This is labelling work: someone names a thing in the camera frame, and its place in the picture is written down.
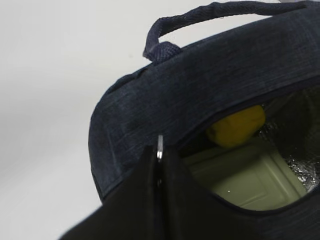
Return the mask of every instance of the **yellow fruit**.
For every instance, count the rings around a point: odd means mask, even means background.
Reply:
[[[259,105],[231,114],[206,130],[209,139],[221,147],[233,148],[248,141],[266,121]]]

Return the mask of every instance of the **white background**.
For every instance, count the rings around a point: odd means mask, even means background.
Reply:
[[[88,154],[95,104],[149,64],[156,19],[210,2],[0,0],[1,240],[55,240],[101,205]],[[262,18],[219,18],[161,40],[183,47]]]

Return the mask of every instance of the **lunch bag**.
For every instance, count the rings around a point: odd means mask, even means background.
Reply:
[[[199,22],[272,16],[192,43]],[[91,116],[102,206],[62,240],[320,239],[320,3],[237,1],[163,17]]]

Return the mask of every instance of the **plastic container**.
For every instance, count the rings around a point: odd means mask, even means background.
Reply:
[[[184,162],[197,182],[244,209],[278,209],[307,194],[278,151],[260,138],[206,150]]]

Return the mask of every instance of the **bag handle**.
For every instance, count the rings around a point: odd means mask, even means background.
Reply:
[[[225,3],[212,2],[206,6],[199,6],[185,14],[159,18],[151,27],[143,52],[143,56],[155,64],[162,63],[179,54],[182,50],[177,45],[159,38],[174,30],[201,23],[207,20],[244,14],[259,14],[272,16],[304,9],[315,5],[313,1],[299,1],[287,3],[265,3],[258,1],[230,1]]]

